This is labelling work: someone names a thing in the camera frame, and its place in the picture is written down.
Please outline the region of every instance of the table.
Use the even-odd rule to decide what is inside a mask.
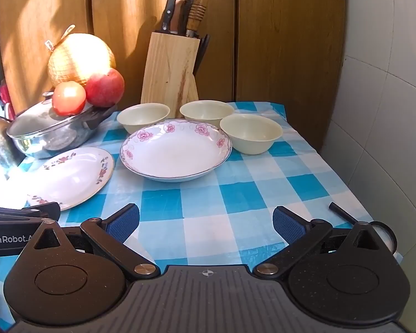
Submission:
[[[62,212],[61,226],[105,219],[128,203],[140,209],[140,224],[125,242],[139,240],[163,271],[168,264],[210,265],[257,263],[283,249],[274,231],[272,213],[283,205],[306,220],[322,218],[335,227],[350,225],[328,210],[334,201],[358,220],[372,221],[367,211],[317,152],[286,122],[282,105],[268,102],[231,103],[236,112],[266,116],[283,127],[283,136],[261,155],[233,150],[213,172],[182,183],[145,179],[126,169],[119,150],[127,133],[105,120],[85,146],[101,147],[116,161],[112,178],[86,202]],[[25,171],[43,161],[26,158]],[[0,326],[12,316],[3,297],[3,282],[17,256],[0,257]]]

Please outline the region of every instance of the white plate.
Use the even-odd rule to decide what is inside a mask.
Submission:
[[[114,158],[99,148],[77,148],[48,160],[31,178],[31,206],[56,201],[61,210],[91,198],[108,182]]]
[[[120,149],[131,171],[158,181],[187,181],[222,164],[231,142],[221,129],[184,119],[166,120],[136,131]]]

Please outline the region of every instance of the wooden knife block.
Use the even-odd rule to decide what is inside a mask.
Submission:
[[[180,107],[198,100],[192,74],[199,39],[153,32],[149,42],[141,103],[167,105],[169,118],[180,118]]]

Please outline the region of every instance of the wooden cabinet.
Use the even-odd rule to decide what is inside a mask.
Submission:
[[[165,0],[0,0],[0,50],[14,108],[50,88],[49,51],[75,24],[114,52],[125,79],[120,108],[138,104],[151,32]],[[344,0],[209,0],[200,33],[211,35],[197,73],[200,99],[283,103],[288,121],[319,149],[334,102]]]
[[[317,150],[341,68],[345,0],[238,0],[237,99],[285,105]]]

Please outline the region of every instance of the apple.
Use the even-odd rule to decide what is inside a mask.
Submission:
[[[87,100],[98,107],[111,107],[118,103],[125,91],[125,81],[120,73],[111,68],[106,74],[94,73],[85,85]]]

